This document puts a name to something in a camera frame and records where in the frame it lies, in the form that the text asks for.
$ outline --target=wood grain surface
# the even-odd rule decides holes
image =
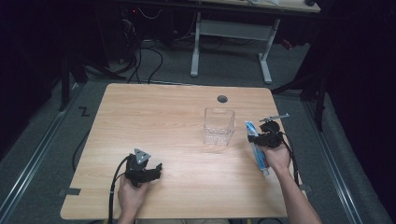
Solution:
[[[219,95],[228,102],[218,102]],[[235,111],[228,146],[204,144],[207,107]],[[81,192],[66,196],[61,216],[107,218],[113,175],[137,147],[151,155],[149,169],[163,163],[139,218],[285,217],[277,178],[271,169],[266,177],[258,169],[245,126],[274,115],[274,99],[264,88],[110,84],[70,185]]]

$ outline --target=hole in table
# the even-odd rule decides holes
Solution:
[[[225,96],[225,95],[220,95],[220,96],[218,96],[218,101],[220,102],[220,103],[227,103],[227,101],[228,101],[228,98],[227,98],[227,96]]]

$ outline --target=metal rail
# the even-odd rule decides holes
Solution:
[[[340,170],[338,169],[337,163],[335,162],[334,157],[332,156],[332,152],[330,150],[329,144],[326,141],[323,132],[318,130],[318,126],[315,123],[315,112],[312,108],[312,105],[309,102],[302,102],[305,112],[310,117],[311,125],[315,129],[315,133],[317,134],[318,140],[321,144],[322,153],[326,164],[329,168],[330,176],[332,177],[332,182],[334,183],[335,189],[337,190],[338,196],[340,198],[341,204],[344,206],[344,210],[346,211],[346,216],[349,219],[350,223],[361,224],[363,223],[361,220],[361,215],[359,214],[358,208],[356,207],[353,197],[349,191],[349,188],[344,181],[344,178],[341,175]]]
[[[64,108],[63,111],[59,111],[58,115],[51,123],[49,128],[47,129],[44,137],[41,139],[40,143],[38,144],[35,153],[33,154],[32,158],[29,160],[23,171],[21,172],[18,180],[16,181],[14,187],[9,192],[7,198],[4,200],[3,204],[0,207],[0,224],[6,224],[11,217],[15,207],[17,206],[18,202],[20,201],[23,193],[26,191],[27,187],[29,186],[30,182],[32,181],[35,173],[37,172],[41,162],[43,161],[44,157],[47,155],[47,152],[50,149],[50,142],[59,129],[64,117],[70,108],[70,105],[73,101],[77,98],[77,96],[81,93],[83,89],[82,84],[75,84],[72,88],[72,97],[69,104]]]

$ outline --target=clear plastic container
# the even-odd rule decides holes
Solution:
[[[225,145],[235,131],[235,112],[229,109],[205,109],[205,144]]]

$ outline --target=hand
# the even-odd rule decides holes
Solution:
[[[276,148],[260,147],[264,151],[268,164],[276,173],[288,170],[290,165],[290,154],[284,144]]]
[[[145,200],[148,188],[149,183],[144,183],[140,188],[136,188],[124,175],[120,177],[118,194],[121,206],[120,224],[134,223],[134,217]]]

